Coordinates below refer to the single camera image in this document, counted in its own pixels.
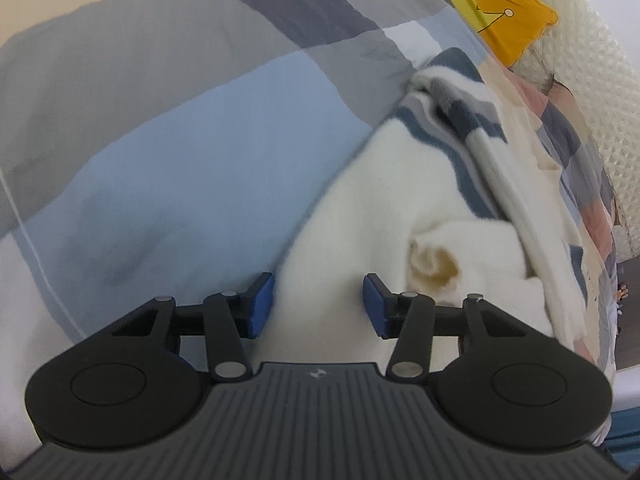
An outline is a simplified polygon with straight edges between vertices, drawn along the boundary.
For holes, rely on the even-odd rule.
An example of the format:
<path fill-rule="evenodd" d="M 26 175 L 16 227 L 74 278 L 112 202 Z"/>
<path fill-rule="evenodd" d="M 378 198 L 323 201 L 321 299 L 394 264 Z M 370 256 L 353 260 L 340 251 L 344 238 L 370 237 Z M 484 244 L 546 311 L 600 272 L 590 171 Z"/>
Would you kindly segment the white striped fleece sweater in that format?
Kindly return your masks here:
<path fill-rule="evenodd" d="M 549 165 L 468 56 L 440 52 L 297 235 L 257 359 L 385 365 L 392 346 L 361 299 L 369 273 L 445 306 L 478 292 L 579 351 L 582 252 Z"/>

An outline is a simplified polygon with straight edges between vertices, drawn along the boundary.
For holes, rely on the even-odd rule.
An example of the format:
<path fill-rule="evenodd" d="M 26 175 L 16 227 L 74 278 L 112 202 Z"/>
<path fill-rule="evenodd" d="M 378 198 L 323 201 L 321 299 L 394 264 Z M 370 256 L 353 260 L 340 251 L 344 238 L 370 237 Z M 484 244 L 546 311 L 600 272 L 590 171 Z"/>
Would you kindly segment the patchwork plaid bed quilt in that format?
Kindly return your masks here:
<path fill-rule="evenodd" d="M 532 130 L 579 234 L 586 336 L 615 373 L 594 146 L 447 0 L 1 0 L 1 463 L 40 445 L 32 373 L 157 295 L 276 278 L 413 75 L 462 50 Z"/>

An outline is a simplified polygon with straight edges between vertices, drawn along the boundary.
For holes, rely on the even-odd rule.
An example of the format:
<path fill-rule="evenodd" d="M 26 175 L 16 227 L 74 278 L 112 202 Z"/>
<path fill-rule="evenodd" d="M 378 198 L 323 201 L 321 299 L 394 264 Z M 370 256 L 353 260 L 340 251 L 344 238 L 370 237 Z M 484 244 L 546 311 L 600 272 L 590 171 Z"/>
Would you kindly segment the yellow crown cushion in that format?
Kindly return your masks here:
<path fill-rule="evenodd" d="M 508 67 L 559 19 L 558 12 L 540 0 L 450 1 Z"/>

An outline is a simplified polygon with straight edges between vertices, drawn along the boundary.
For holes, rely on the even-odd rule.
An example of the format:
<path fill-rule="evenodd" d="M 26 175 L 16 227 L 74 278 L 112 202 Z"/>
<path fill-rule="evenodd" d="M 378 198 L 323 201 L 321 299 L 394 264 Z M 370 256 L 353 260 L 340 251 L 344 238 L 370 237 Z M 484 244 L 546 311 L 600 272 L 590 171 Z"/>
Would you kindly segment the cream quilted headboard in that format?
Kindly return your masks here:
<path fill-rule="evenodd" d="M 639 255 L 639 75 L 588 0 L 541 0 L 559 21 L 518 61 L 525 78 L 573 91 L 612 183 L 624 238 Z"/>

